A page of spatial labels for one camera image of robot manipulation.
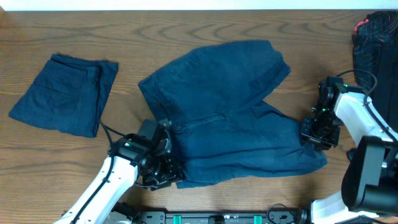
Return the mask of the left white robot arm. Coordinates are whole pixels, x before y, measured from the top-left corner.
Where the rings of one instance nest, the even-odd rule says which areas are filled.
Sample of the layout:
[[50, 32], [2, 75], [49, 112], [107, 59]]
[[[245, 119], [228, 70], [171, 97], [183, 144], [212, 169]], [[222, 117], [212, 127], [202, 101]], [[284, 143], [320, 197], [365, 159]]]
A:
[[128, 134], [110, 145], [98, 175], [57, 223], [103, 223], [133, 185], [159, 190], [183, 179], [168, 133], [154, 139]]

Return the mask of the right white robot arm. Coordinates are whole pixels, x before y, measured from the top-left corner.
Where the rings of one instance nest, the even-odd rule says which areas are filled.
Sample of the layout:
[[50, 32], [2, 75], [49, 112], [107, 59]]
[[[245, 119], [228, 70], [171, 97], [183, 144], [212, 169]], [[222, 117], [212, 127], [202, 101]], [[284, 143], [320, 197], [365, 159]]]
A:
[[307, 223], [374, 223], [397, 216], [397, 133], [373, 107], [368, 92], [341, 80], [323, 80], [314, 117], [300, 130], [302, 143], [318, 150], [338, 145], [341, 126], [355, 143], [341, 189], [313, 201]]

